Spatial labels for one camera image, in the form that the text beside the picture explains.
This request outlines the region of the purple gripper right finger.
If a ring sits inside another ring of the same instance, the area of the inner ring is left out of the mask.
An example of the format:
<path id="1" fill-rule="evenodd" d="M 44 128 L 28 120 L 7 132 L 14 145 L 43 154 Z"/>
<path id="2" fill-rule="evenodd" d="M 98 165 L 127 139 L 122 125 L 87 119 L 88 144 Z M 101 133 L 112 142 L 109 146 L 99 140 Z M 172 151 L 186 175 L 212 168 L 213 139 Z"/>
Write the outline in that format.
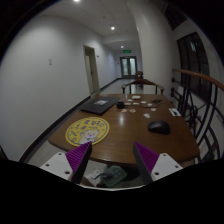
<path id="1" fill-rule="evenodd" d="M 133 144 L 133 154 L 145 185 L 182 169 L 167 153 L 155 153 L 140 143 Z"/>

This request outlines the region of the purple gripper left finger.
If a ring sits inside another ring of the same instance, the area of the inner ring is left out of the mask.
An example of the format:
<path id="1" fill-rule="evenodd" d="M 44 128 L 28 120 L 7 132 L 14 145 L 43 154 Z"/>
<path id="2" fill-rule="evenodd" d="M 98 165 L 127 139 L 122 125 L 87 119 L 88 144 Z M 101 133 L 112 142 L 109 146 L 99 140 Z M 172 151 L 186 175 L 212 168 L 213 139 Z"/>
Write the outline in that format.
<path id="1" fill-rule="evenodd" d="M 41 166 L 41 169 L 79 184 L 91 153 L 92 143 L 88 142 L 67 153 L 56 153 Z"/>

